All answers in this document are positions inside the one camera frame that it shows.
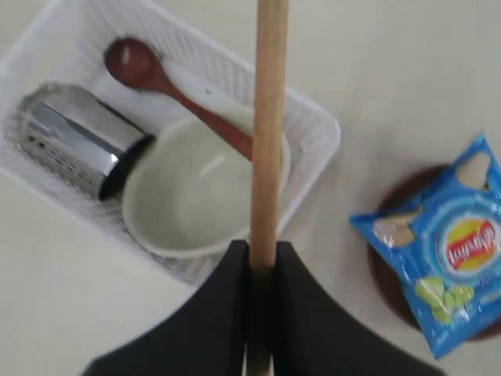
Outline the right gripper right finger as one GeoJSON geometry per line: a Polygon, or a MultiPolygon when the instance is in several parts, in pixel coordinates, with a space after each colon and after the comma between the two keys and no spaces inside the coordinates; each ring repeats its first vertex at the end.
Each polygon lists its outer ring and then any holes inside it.
{"type": "Polygon", "coordinates": [[[276,375],[441,375],[360,324],[308,271],[289,242],[279,242],[272,289],[276,375]]]}

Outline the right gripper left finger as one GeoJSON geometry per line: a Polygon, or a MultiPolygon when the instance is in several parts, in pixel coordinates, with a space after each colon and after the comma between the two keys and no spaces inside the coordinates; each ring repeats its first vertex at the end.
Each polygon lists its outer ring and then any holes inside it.
{"type": "Polygon", "coordinates": [[[233,241],[214,272],[170,317],[94,359],[86,375],[240,375],[246,341],[248,245],[233,241]]]}

